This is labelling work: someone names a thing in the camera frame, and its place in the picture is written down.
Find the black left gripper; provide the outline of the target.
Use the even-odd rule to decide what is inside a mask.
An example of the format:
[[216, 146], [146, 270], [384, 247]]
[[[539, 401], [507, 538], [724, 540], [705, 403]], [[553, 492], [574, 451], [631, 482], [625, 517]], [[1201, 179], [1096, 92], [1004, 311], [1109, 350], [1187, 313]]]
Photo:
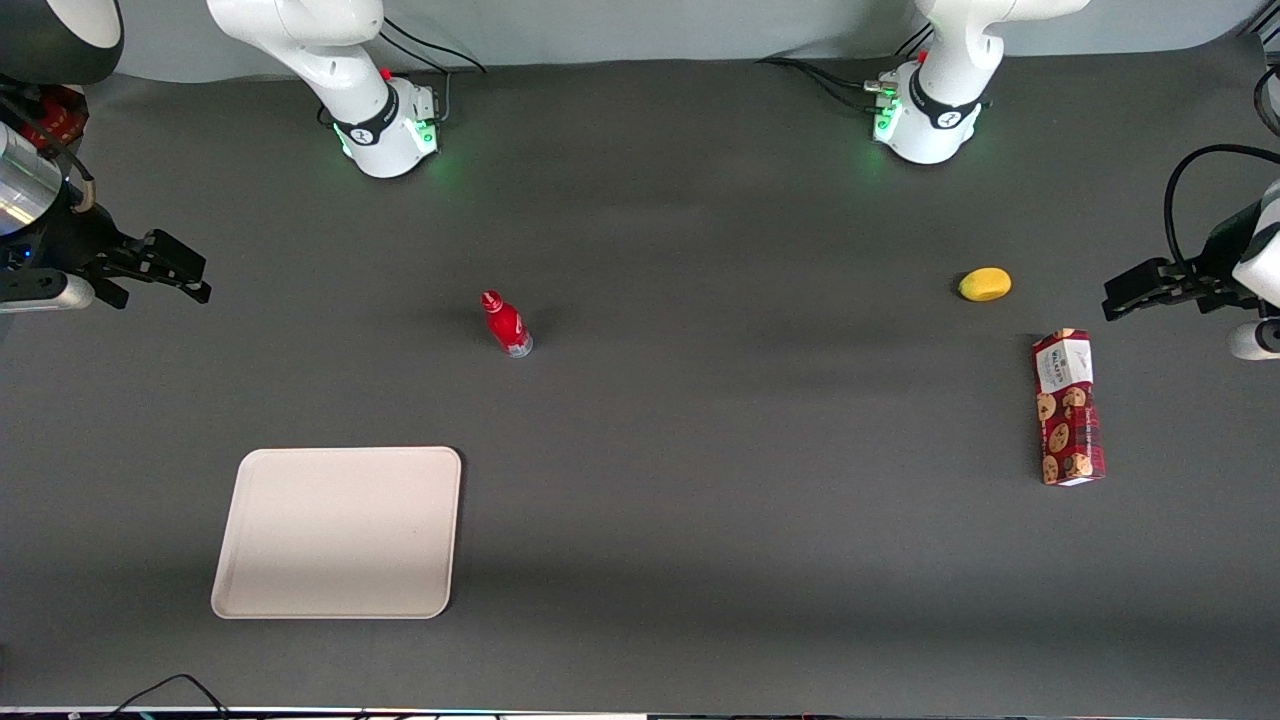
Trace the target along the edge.
[[1116, 322], [1135, 310], [1194, 300], [1199, 313], [1222, 307], [1262, 313], [1263, 202], [1257, 200], [1215, 227], [1190, 266], [1196, 290], [1184, 266], [1164, 258], [1139, 263], [1128, 272], [1129, 279], [1107, 281], [1102, 302], [1105, 320]]

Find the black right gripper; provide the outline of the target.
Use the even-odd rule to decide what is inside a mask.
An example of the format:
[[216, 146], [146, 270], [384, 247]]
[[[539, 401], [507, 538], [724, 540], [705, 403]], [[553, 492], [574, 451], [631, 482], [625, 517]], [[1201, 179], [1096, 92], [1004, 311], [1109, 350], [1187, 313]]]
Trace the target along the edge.
[[206, 259], [165, 231], [142, 240], [122, 233], [101, 208], [74, 213], [52, 202], [41, 213], [18, 210], [18, 301], [20, 304], [124, 304], [128, 278], [177, 288], [197, 304], [212, 292], [204, 281]]

